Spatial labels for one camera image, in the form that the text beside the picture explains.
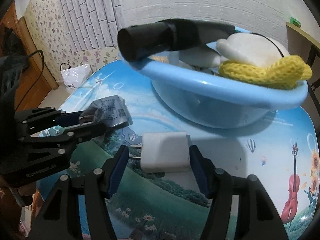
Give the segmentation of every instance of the yellow cloth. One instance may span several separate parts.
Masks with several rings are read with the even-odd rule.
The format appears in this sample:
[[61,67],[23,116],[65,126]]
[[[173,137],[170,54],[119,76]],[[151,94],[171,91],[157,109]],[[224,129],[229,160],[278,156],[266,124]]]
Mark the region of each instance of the yellow cloth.
[[297,55],[283,57],[270,67],[225,61],[219,66],[219,74],[226,78],[275,89],[292,89],[298,80],[308,80],[312,70]]

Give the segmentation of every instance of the gray brick wallpaper panel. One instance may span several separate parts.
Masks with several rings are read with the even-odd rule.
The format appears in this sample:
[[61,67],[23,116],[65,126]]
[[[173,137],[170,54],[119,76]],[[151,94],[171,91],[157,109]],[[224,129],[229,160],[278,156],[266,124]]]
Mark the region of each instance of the gray brick wallpaper panel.
[[73,52],[117,46],[124,26],[119,0],[58,0],[57,7]]

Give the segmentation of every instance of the white power adapter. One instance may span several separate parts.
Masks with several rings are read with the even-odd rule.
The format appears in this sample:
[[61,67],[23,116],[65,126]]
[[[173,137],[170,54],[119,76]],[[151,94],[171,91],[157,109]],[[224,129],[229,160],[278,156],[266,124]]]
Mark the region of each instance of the white power adapter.
[[144,133],[141,169],[145,172],[178,172],[190,168],[186,132]]

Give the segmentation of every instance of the violin illustration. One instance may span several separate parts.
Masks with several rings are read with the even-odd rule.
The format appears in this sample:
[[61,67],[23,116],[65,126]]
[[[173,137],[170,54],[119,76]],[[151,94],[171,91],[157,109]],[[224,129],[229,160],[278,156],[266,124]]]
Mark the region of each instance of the violin illustration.
[[292,174],[289,178],[289,198],[288,201],[285,203],[282,214],[281,220],[284,224],[291,222],[294,219],[295,215],[297,214],[298,209],[298,200],[297,194],[299,191],[300,186],[300,178],[297,175],[297,167],[296,167],[296,155],[298,154],[298,147],[297,143],[292,146],[292,155],[294,161],[294,174]]

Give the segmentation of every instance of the bag handle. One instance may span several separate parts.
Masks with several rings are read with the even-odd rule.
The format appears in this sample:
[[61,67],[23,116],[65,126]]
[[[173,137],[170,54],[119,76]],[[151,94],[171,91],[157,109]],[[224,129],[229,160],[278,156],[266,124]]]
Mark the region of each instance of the bag handle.
[[70,68],[71,68],[71,65],[69,65],[68,63],[61,63],[61,65],[60,65],[60,71],[62,71],[61,66],[62,66],[63,64],[68,65],[68,66],[69,66],[69,68],[68,68],[68,69],[70,69]]

